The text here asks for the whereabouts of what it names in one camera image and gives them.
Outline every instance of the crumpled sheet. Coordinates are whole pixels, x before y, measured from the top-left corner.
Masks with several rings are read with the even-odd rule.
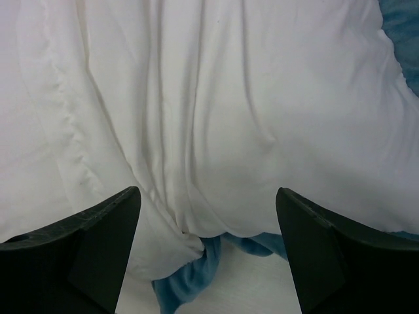
[[[139,186],[128,269],[161,279],[199,237],[280,234],[281,186],[419,233],[419,99],[381,22],[362,0],[21,0],[16,36],[71,207]]]
[[[401,64],[407,86],[419,95],[419,2],[380,0],[379,3],[383,15],[382,29],[394,44],[395,57]],[[419,235],[406,232],[398,232],[396,235],[419,240]],[[280,235],[261,234],[240,239],[224,234],[221,237],[249,254],[268,256],[275,252],[286,258]],[[221,237],[203,239],[206,251],[202,258],[183,266],[167,278],[153,282],[161,313],[175,313],[180,305],[192,302],[210,285],[223,253],[220,245]]]

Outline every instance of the blue blanket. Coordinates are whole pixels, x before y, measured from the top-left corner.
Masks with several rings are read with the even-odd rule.
[[[382,29],[394,43],[395,57],[401,64],[407,85],[419,96],[419,0],[379,0],[384,17]],[[419,235],[397,233],[419,240]],[[241,250],[258,256],[278,254],[287,258],[280,235],[261,234],[240,239],[224,234],[202,239],[202,258],[179,269],[168,278],[153,281],[161,314],[173,314],[184,303],[193,301],[212,282],[221,257],[221,238]]]

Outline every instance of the bed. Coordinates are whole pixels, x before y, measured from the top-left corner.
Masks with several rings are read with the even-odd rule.
[[[280,235],[281,186],[419,234],[408,2],[2,1],[0,242],[138,186],[130,314],[202,239]],[[222,251],[179,313],[299,313],[285,260]]]

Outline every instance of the white fabric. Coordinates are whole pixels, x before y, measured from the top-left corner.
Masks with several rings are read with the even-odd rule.
[[[280,232],[281,186],[419,233],[419,100],[381,22],[375,0],[21,0],[2,36],[26,98],[2,106],[28,116],[1,164],[43,147],[45,166],[1,168],[2,239],[129,185],[129,269],[149,279],[200,257],[198,237]]]

